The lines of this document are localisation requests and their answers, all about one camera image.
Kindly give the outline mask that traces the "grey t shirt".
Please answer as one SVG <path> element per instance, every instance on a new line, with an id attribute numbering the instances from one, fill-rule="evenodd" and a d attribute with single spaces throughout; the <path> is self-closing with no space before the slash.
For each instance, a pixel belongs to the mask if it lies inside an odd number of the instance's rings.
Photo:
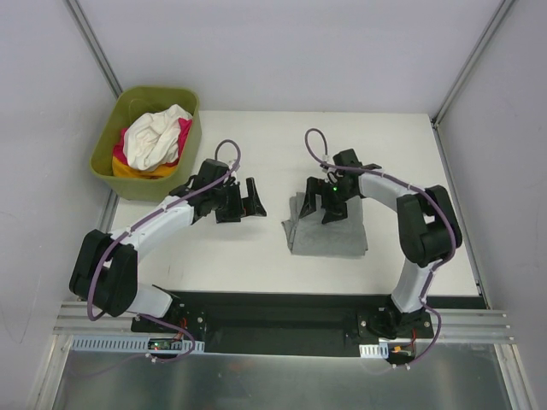
<path id="1" fill-rule="evenodd" d="M 368 240 L 363 224 L 362 202 L 352 198 L 347 202 L 348 217 L 344 220 L 321 223 L 325 210 L 316 197 L 318 209 L 299 219 L 304 193 L 298 192 L 289 200 L 291 216 L 282 222 L 287 247 L 293 255 L 360 258 L 368 251 Z"/>

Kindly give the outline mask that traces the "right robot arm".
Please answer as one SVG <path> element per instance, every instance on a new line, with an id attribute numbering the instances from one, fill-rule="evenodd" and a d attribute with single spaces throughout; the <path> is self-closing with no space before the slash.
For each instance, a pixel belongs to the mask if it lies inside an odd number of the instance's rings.
<path id="1" fill-rule="evenodd" d="M 377 337 L 404 337 L 426 319 L 434 274 L 462 245 L 448 191 L 442 185 L 419 188 L 376 164 L 363 165 L 353 149 L 339 152 L 333 160 L 326 178 L 307 179 L 300 215 L 323 209 L 322 224 L 345 220 L 348 201 L 357 197 L 374 199 L 396 213 L 403 270 L 385 306 L 369 317 L 367 329 Z"/>

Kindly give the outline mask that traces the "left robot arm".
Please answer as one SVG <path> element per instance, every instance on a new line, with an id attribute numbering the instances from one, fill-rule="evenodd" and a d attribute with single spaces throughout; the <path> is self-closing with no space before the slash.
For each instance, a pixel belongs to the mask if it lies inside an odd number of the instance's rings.
<path id="1" fill-rule="evenodd" d="M 174 331 L 180 322 L 178 303 L 167 291 L 140 283 L 139 262 L 174 233 L 209 214 L 218 223 L 266 216 L 256 181 L 247 178 L 244 183 L 246 196 L 241 195 L 231 166 L 207 159 L 197 174 L 172 189 L 140 220 L 117 231 L 88 232 L 69 281 L 70 291 L 103 314 L 143 314 L 160 331 Z"/>

